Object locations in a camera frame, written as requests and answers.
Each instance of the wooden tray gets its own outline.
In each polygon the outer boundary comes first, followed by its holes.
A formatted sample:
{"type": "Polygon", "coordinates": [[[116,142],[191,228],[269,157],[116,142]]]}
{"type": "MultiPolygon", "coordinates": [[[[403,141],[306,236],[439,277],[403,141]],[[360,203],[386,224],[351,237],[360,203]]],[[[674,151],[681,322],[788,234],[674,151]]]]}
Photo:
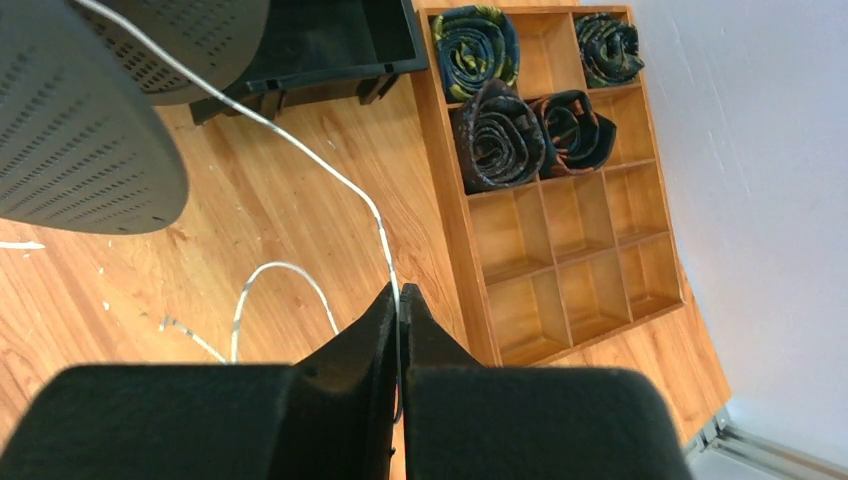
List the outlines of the wooden tray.
{"type": "Polygon", "coordinates": [[[653,123],[642,75],[588,89],[574,22],[628,7],[515,7],[522,98],[578,89],[618,126],[591,175],[466,195],[430,20],[419,20],[430,69],[412,74],[431,174],[470,351],[488,365],[545,364],[683,305],[653,123]]]}

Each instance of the black floral rolled tie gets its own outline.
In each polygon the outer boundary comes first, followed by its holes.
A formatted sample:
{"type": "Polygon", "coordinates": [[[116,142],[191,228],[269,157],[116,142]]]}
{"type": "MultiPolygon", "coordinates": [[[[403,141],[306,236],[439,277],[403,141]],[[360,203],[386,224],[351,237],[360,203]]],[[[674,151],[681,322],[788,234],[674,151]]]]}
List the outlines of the black floral rolled tie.
{"type": "Polygon", "coordinates": [[[589,88],[630,83],[645,67],[639,58],[639,35],[633,25],[608,13],[595,13],[577,20],[576,27],[589,88]]]}
{"type": "Polygon", "coordinates": [[[509,17],[489,5],[448,10],[433,20],[433,41],[449,102],[464,102],[494,78],[518,77],[518,35],[509,17]]]}
{"type": "Polygon", "coordinates": [[[536,115],[502,80],[490,80],[452,116],[468,194],[532,180],[545,160],[536,115]]]}
{"type": "Polygon", "coordinates": [[[542,97],[532,108],[545,138],[542,178],[591,173],[609,159],[616,126],[592,111],[585,92],[569,90],[542,97]]]}

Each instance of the black container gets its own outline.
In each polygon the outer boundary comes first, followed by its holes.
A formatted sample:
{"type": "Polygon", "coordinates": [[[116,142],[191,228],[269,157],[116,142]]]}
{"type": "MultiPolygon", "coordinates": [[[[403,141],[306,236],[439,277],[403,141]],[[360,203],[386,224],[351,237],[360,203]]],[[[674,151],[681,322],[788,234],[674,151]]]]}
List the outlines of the black container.
{"type": "MultiPolygon", "coordinates": [[[[273,120],[284,106],[344,97],[366,105],[427,54],[409,0],[272,0],[253,61],[224,93],[273,120]]],[[[215,98],[190,105],[196,125],[237,115],[215,98]]]]}

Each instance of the gray perforated basket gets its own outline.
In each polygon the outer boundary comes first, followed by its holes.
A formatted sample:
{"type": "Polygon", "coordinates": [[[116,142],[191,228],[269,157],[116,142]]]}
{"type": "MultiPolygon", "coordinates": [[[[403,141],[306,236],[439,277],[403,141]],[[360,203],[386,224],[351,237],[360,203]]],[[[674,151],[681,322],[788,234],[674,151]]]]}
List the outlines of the gray perforated basket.
{"type": "MultiPolygon", "coordinates": [[[[70,5],[156,105],[208,97],[187,78],[111,21],[70,5]]],[[[101,0],[124,15],[177,60],[223,90],[253,60],[268,17],[269,0],[101,0]]]]}
{"type": "Polygon", "coordinates": [[[157,230],[188,198],[168,132],[66,4],[0,0],[0,217],[80,232],[157,230]]]}

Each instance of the white wall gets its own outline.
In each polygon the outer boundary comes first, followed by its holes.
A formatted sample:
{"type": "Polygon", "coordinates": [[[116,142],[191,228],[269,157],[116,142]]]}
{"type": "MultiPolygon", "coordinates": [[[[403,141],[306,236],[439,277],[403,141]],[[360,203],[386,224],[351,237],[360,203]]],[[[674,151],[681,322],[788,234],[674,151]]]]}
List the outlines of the white wall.
{"type": "Polygon", "coordinates": [[[730,413],[848,463],[848,2],[630,2],[730,413]]]}
{"type": "Polygon", "coordinates": [[[695,480],[776,480],[777,477],[761,472],[744,463],[706,450],[689,465],[695,480]]]}

